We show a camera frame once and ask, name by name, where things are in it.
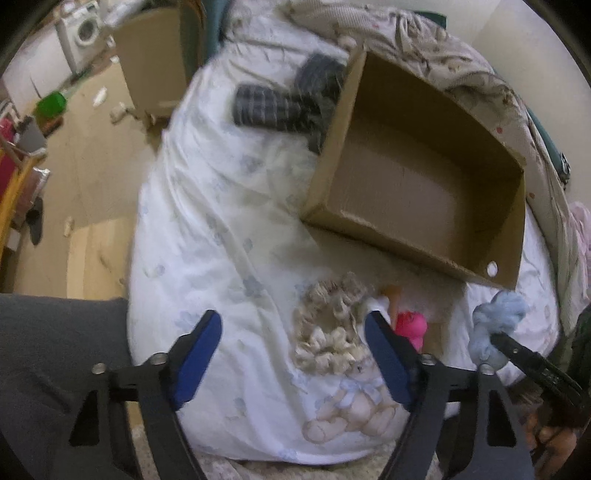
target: striped fabric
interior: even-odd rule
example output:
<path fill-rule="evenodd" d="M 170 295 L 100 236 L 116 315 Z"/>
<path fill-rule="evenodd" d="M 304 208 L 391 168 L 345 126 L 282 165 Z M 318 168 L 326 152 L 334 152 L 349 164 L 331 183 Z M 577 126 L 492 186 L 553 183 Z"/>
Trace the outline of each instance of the striped fabric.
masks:
<path fill-rule="evenodd" d="M 320 153 L 344 80 L 343 64 L 315 53 L 297 72 L 289 92 L 239 85 L 232 108 L 234 122 L 306 134 L 308 148 Z"/>

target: dark gray fabric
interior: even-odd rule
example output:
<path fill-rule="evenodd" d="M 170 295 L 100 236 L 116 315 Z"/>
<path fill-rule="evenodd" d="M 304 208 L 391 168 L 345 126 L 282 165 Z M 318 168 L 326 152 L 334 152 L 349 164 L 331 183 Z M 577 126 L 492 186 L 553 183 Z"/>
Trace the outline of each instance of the dark gray fabric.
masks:
<path fill-rule="evenodd" d="M 320 153 L 345 81 L 345 66 L 314 53 L 295 76 L 289 92 L 242 84 L 232 115 L 237 125 L 265 127 L 309 136 L 308 148 Z"/>
<path fill-rule="evenodd" d="M 0 430 L 36 480 L 92 365 L 131 365 L 126 317 L 124 299 L 0 295 Z"/>

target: pink cloth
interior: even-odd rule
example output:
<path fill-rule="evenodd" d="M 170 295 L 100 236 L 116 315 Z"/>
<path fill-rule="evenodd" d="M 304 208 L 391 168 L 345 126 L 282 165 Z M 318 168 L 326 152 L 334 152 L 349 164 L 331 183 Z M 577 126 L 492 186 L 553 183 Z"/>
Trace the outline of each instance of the pink cloth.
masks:
<path fill-rule="evenodd" d="M 8 118 L 0 120 L 0 135 L 9 142 L 12 142 L 14 140 L 14 134 L 15 131 L 12 122 Z M 8 182 L 16 167 L 17 166 L 12 162 L 10 157 L 4 153 L 0 160 L 0 200 L 4 196 L 4 192 L 8 187 Z"/>
<path fill-rule="evenodd" d="M 427 333 L 427 320 L 419 312 L 401 312 L 396 318 L 394 333 L 408 338 L 414 349 L 420 352 L 423 348 L 423 337 Z"/>

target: green container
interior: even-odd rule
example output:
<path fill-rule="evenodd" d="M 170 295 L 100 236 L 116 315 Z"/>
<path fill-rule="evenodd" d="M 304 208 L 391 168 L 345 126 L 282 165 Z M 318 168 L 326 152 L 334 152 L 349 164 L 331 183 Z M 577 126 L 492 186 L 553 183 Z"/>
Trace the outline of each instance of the green container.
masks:
<path fill-rule="evenodd" d="M 53 92 L 37 103 L 37 112 L 51 120 L 66 110 L 66 98 L 60 92 Z"/>

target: cardboard box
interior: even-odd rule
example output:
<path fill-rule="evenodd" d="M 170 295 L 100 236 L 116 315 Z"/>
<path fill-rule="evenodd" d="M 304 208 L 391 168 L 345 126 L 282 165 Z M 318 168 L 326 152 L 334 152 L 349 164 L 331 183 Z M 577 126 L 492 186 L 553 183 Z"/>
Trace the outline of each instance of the cardboard box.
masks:
<path fill-rule="evenodd" d="M 301 212 L 465 281 L 514 289 L 523 169 L 444 93 L 358 52 Z"/>

